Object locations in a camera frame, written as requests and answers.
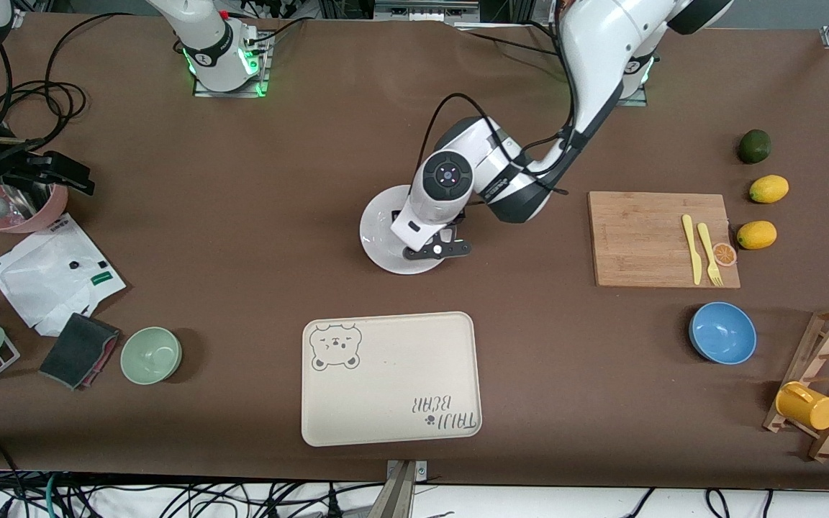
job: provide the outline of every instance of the wooden cutting board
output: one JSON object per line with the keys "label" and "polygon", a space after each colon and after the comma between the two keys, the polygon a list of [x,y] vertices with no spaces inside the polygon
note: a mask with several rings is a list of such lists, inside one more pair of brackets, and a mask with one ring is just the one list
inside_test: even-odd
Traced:
{"label": "wooden cutting board", "polygon": [[[705,268],[697,224],[705,223],[713,245],[728,239],[728,214],[721,194],[589,194],[594,271],[598,286],[714,288]],[[703,276],[693,284],[693,266],[681,216],[693,217]],[[724,288],[740,288],[738,266],[718,266]]]}

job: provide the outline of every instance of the bear drawing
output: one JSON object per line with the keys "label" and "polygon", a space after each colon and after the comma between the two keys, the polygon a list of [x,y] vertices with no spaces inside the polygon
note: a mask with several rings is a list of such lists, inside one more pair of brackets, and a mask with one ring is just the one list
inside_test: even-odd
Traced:
{"label": "bear drawing", "polygon": [[312,368],[324,371],[329,365],[356,368],[360,364],[358,348],[363,335],[354,324],[316,327],[309,336],[312,345]]}

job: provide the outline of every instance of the blue bowl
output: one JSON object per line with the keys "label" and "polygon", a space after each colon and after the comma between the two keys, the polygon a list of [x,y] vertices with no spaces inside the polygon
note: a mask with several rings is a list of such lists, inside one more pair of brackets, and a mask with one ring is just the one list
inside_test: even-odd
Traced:
{"label": "blue bowl", "polygon": [[707,360],[737,365],[747,361],[756,350],[757,331],[739,307],[727,302],[710,302],[693,315],[690,340]]}

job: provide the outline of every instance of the tabletop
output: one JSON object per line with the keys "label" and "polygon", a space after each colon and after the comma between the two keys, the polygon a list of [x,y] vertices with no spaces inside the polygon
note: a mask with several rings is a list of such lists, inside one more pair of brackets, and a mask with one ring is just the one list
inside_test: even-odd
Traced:
{"label": "tabletop", "polygon": [[[83,17],[29,14],[6,41],[14,79],[42,78]],[[533,29],[497,36],[545,45]],[[94,386],[37,374],[53,344],[0,293],[22,358],[0,376],[0,440],[23,469],[382,479],[387,459],[427,459],[438,482],[829,489],[829,462],[762,423],[810,315],[829,308],[829,50],[810,30],[710,29],[661,44],[648,107],[620,107],[523,225],[470,209],[470,256],[418,276],[373,265],[361,212],[410,183],[430,116],[475,98],[520,144],[569,106],[553,56],[434,22],[304,22],[278,36],[264,99],[195,99],[160,17],[112,17],[69,39],[53,78],[90,106],[50,144],[88,165],[93,197],[68,210],[129,288],[95,317],[129,337],[160,325],[180,370],[134,386],[114,354]],[[0,60],[0,94],[4,74]],[[431,144],[474,115],[454,101]],[[42,135],[42,103],[13,109]],[[769,132],[772,156],[734,145]],[[781,202],[746,200],[781,174]],[[586,193],[723,194],[733,224],[768,219],[779,240],[740,255],[740,289],[598,288]],[[0,234],[0,255],[20,236]],[[753,318],[744,364],[702,360],[699,305]],[[483,427],[471,438],[313,448],[300,435],[302,330],[316,319],[462,311],[474,321]]]}

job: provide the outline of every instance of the green bowl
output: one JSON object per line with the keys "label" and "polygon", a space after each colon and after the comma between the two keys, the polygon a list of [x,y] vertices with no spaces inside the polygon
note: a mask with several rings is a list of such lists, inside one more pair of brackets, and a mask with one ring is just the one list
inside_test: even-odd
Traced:
{"label": "green bowl", "polygon": [[121,371],[138,386],[151,386],[171,376],[181,364],[181,344],[171,331],[147,327],[129,338],[121,352]]}

